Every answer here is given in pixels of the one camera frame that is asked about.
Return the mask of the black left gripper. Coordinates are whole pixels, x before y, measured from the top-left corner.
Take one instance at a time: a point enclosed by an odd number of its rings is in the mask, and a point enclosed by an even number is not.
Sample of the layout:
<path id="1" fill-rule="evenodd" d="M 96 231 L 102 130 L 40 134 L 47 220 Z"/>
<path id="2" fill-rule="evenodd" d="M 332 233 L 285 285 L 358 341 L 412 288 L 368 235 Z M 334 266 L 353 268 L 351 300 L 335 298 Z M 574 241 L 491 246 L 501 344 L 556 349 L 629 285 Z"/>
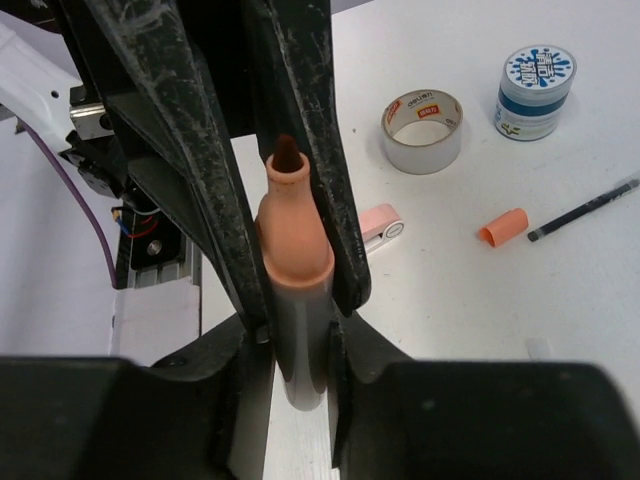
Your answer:
<path id="1" fill-rule="evenodd" d="M 266 273 L 231 146 L 254 130 L 242 3 L 28 1 L 24 17 L 63 37 L 81 80 L 72 105 L 100 103 L 114 126 L 104 139 L 73 134 L 88 184 L 132 199 L 130 159 L 163 159 L 195 195 L 246 330 L 268 339 Z"/>

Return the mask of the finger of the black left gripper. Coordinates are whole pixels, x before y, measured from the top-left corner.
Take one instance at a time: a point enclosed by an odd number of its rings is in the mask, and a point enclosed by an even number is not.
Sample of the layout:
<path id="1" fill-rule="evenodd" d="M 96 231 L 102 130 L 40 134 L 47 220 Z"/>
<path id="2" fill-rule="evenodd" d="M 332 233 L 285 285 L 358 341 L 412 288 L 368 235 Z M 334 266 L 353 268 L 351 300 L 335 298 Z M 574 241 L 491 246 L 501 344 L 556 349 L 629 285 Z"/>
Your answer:
<path id="1" fill-rule="evenodd" d="M 350 316 L 369 299 L 371 275 L 337 120 L 331 5 L 245 1 L 242 20 L 259 153 L 268 157 L 287 134 L 309 159 L 335 255 L 333 297 Z"/>

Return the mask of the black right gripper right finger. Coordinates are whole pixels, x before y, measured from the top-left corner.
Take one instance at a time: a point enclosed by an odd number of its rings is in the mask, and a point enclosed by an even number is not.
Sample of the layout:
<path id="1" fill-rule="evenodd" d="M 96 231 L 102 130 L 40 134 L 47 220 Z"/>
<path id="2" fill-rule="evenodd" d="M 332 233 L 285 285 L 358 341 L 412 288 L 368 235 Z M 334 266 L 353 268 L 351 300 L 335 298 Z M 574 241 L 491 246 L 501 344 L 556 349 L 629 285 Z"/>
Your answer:
<path id="1" fill-rule="evenodd" d="M 635 479 L 639 431 L 600 368 L 415 360 L 358 315 L 329 334 L 344 479 Z"/>

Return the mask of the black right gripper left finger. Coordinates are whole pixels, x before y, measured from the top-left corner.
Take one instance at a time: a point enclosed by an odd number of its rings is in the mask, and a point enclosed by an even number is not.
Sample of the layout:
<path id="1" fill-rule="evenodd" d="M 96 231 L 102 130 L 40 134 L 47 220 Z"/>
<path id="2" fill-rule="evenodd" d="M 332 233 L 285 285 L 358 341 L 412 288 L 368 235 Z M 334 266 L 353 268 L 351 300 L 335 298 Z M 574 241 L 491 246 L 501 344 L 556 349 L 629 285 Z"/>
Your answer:
<path id="1" fill-rule="evenodd" d="M 273 354 L 238 317 L 150 367 L 1 361 L 5 479 L 258 479 Z"/>

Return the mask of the orange marker pen body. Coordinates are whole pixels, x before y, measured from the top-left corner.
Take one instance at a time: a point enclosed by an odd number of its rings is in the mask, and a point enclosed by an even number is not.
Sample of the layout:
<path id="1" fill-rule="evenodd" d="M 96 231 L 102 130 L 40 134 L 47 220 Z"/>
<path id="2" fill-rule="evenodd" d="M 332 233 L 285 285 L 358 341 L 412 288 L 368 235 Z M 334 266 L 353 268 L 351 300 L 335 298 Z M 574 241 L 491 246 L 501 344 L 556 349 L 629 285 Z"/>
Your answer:
<path id="1" fill-rule="evenodd" d="M 265 168 L 256 227 L 275 305 L 274 348 L 289 403 L 308 412 L 327 387 L 335 256 L 312 195 L 310 161 L 292 136 L 278 137 Z"/>

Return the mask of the orange marker cap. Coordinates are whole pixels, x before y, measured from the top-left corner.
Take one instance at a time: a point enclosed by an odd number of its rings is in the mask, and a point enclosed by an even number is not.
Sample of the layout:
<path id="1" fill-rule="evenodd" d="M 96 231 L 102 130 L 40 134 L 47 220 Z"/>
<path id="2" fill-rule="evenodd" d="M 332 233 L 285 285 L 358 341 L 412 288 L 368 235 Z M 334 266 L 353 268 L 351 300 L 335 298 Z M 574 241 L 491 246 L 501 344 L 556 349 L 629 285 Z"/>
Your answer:
<path id="1" fill-rule="evenodd" d="M 477 237 L 496 248 L 523 233 L 528 226 L 527 213 L 521 208 L 515 208 L 480 228 Z"/>

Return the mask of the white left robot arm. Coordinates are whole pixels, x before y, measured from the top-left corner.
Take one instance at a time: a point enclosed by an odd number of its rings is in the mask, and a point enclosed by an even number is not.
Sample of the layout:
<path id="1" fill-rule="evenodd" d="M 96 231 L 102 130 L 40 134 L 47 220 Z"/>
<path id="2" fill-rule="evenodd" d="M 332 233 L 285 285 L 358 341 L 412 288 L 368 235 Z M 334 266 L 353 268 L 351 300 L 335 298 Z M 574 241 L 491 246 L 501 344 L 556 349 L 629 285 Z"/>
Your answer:
<path id="1" fill-rule="evenodd" d="M 149 202 L 213 264 L 251 333 L 274 316 L 231 141 L 281 134 L 311 163 L 335 255 L 333 297 L 364 305 L 371 275 L 337 122 L 327 1 L 5 1 L 60 34 L 70 75 L 1 32 L 1 102 L 57 153 L 104 174 L 117 198 Z"/>

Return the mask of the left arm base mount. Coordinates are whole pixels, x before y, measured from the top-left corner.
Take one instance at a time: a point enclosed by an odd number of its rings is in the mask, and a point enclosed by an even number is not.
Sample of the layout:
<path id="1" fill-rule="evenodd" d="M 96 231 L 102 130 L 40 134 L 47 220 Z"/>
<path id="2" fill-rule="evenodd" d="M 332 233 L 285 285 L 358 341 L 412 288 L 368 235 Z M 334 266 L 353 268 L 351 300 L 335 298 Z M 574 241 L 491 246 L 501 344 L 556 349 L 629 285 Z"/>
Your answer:
<path id="1" fill-rule="evenodd" d="M 115 288 L 140 289 L 186 279 L 201 284 L 198 247 L 161 212 L 141 212 L 122 203 L 111 209 L 119 227 Z"/>

